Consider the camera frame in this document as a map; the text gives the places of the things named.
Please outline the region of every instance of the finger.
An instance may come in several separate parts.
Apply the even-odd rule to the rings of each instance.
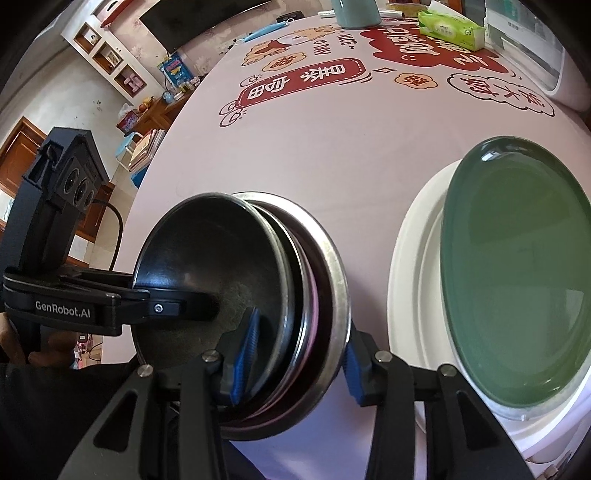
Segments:
[[[72,361],[70,352],[48,350],[47,352],[32,352],[29,354],[29,363],[35,367],[67,368],[72,364]]]
[[[0,314],[0,346],[12,364],[24,365],[25,354],[22,351],[17,334],[12,329],[6,313]]]
[[[47,339],[47,345],[57,352],[71,352],[76,346],[78,334],[76,332],[54,332]]]

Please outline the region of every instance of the black cable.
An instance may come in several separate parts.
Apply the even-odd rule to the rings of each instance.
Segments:
[[[90,359],[91,359],[93,362],[100,362],[100,358],[92,358],[92,357],[90,356],[90,353],[91,353],[91,351],[93,351],[93,350],[94,350],[96,347],[98,347],[98,346],[100,346],[100,345],[102,345],[102,344],[103,344],[103,342],[99,342],[99,343],[97,343],[96,345],[93,345],[93,346],[91,346],[91,347],[90,347],[90,350],[88,350],[88,351],[86,352],[86,354],[88,355],[88,358],[90,358]]]
[[[113,271],[113,267],[115,266],[115,260],[117,260],[117,255],[119,255],[119,247],[121,246],[121,238],[123,237],[123,218],[119,213],[119,210],[117,210],[117,208],[115,208],[105,200],[94,199],[92,203],[99,203],[110,208],[113,211],[113,213],[117,216],[117,220],[119,221],[119,234],[117,236],[117,245],[115,247],[115,252],[113,253],[113,260],[111,260],[111,266],[109,267],[109,271],[111,272]]]

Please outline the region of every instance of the tissue pack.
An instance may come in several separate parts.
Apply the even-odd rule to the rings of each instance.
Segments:
[[[468,18],[435,12],[418,13],[419,32],[476,51],[484,48],[485,29]]]

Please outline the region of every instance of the television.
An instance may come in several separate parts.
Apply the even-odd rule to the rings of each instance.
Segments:
[[[160,0],[139,19],[173,53],[199,34],[270,0]]]

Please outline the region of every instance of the white plate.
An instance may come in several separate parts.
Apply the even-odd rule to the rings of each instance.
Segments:
[[[388,282],[388,337],[392,353],[410,365],[436,370],[449,363],[464,372],[447,330],[439,270],[443,205],[458,164],[448,165],[423,187],[402,222]],[[575,393],[545,416],[524,421],[499,418],[520,452],[532,455],[529,449],[569,412],[590,374],[591,370]],[[425,430],[422,404],[416,410],[417,423]]]

